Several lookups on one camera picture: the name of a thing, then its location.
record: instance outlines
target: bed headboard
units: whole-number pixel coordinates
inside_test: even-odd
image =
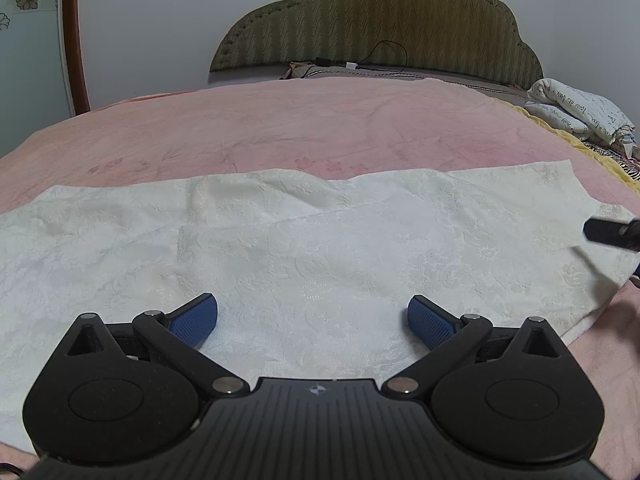
[[[363,60],[380,40],[401,43],[407,66],[529,88],[542,67],[498,0],[283,0],[241,18],[211,71],[313,60]],[[371,64],[404,65],[400,48],[378,47]]]

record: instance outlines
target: circular cap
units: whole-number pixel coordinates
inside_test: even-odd
[[[97,379],[78,386],[69,397],[69,407],[84,420],[119,420],[135,412],[144,400],[142,390],[121,379]]]
[[[234,394],[242,390],[244,383],[237,377],[220,377],[213,381],[212,386],[221,394]]]
[[[521,465],[587,458],[604,421],[577,364],[520,353],[453,371],[434,388],[431,406],[459,446]]]
[[[176,442],[189,433],[199,408],[196,390],[178,372],[105,351],[44,368],[24,401],[22,420],[33,445],[48,455],[114,464]]]
[[[524,379],[505,380],[489,386],[486,402],[499,415],[522,421],[547,418],[560,404],[551,388]]]
[[[418,389],[418,381],[411,377],[394,377],[386,384],[390,390],[399,394],[410,394]]]

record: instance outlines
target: yellow blanket edge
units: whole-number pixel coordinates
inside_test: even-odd
[[[498,101],[499,103],[502,103],[504,105],[507,105],[512,110],[515,110],[516,112],[518,112],[518,113],[524,115],[525,117],[531,119],[538,126],[541,126],[545,130],[547,130],[547,131],[549,131],[549,132],[551,132],[553,134],[556,134],[558,137],[563,138],[564,140],[566,140],[566,142],[568,142],[574,148],[576,148],[577,150],[580,150],[586,156],[590,156],[593,160],[596,160],[603,168],[605,168],[605,170],[609,171],[609,173],[611,173],[613,176],[616,176],[624,184],[626,184],[628,187],[633,189],[636,193],[640,194],[640,182],[638,182],[637,180],[633,180],[628,174],[625,173],[625,170],[623,170],[620,167],[620,165],[615,160],[610,158],[609,156],[599,155],[598,153],[594,152],[593,150],[590,150],[583,143],[581,143],[580,140],[576,139],[569,132],[565,132],[563,130],[556,130],[555,128],[552,128],[545,121],[543,121],[542,119],[540,119],[538,117],[535,117],[535,116],[531,115],[529,112],[527,112],[521,106],[512,105],[511,103],[508,103],[507,101],[502,101],[501,99],[496,99],[496,101]]]

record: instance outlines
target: wooden door frame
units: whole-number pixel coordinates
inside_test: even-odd
[[[78,0],[62,0],[59,16],[62,19],[61,44],[63,51],[63,66],[66,62],[66,76],[70,101],[75,115],[84,114],[91,110],[89,97],[84,82],[84,68],[82,66],[82,49],[80,47],[80,24],[78,17]]]

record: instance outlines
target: bed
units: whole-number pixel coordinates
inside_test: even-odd
[[[252,106],[240,109],[239,102]],[[0,212],[53,184],[126,186],[268,168],[344,179],[568,159],[591,196],[640,215],[633,181],[568,140],[524,110],[432,78],[328,77],[150,96],[46,128],[0,159],[7,183]],[[614,480],[640,470],[639,315],[640,290],[627,283],[570,346],[606,406],[593,460]],[[33,461],[0,447],[0,462]]]

